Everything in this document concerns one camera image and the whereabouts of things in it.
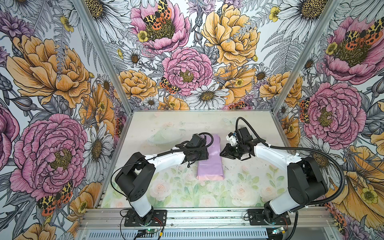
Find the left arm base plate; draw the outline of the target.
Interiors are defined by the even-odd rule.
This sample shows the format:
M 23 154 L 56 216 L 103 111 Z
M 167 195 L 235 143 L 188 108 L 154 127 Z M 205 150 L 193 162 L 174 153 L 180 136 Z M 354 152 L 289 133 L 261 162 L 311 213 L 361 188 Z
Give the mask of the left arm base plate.
M 125 227 L 163 227 L 167 221 L 167 210 L 151 210 L 140 217 L 134 209 L 129 209 L 124 216 Z

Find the pink wrapping paper sheet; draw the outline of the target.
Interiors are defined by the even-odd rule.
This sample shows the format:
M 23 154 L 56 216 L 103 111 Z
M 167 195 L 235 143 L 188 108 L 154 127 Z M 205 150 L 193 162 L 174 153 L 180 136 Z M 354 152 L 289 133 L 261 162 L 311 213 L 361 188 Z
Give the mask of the pink wrapping paper sheet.
M 213 135 L 213 143 L 208 147 L 208 159 L 198 162 L 197 179 L 199 181 L 222 181 L 224 170 L 221 153 L 221 139 Z

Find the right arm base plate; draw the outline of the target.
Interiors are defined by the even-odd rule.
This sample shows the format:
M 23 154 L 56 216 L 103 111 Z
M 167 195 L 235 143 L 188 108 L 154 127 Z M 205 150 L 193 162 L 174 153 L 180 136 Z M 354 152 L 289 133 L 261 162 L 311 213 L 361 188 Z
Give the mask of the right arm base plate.
M 251 226 L 289 226 L 292 224 L 287 212 L 276 215 L 270 210 L 248 209 L 244 219 L 248 219 Z

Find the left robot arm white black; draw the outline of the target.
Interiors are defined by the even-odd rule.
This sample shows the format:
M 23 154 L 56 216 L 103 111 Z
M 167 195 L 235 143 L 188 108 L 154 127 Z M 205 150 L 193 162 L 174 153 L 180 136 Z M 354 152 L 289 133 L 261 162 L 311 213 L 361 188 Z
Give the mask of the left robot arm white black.
M 155 210 L 147 198 L 147 190 L 153 176 L 162 170 L 182 164 L 193 164 L 209 158 L 208 148 L 214 143 L 209 133 L 194 134 L 189 141 L 184 141 L 172 149 L 155 154 L 134 153 L 126 164 L 113 173 L 115 183 L 121 195 L 125 196 L 133 209 L 130 219 L 141 226 L 148 226 L 155 220 Z

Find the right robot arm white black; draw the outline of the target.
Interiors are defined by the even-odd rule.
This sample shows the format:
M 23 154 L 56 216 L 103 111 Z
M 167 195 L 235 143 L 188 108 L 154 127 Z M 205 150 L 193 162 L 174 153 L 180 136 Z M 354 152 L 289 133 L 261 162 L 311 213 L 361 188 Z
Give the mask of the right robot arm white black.
M 255 139 L 243 127 L 226 136 L 228 143 L 220 156 L 232 160 L 263 159 L 287 172 L 288 189 L 264 205 L 263 218 L 267 224 L 275 224 L 288 212 L 299 210 L 324 195 L 328 188 L 316 160 L 286 152 L 263 139 Z

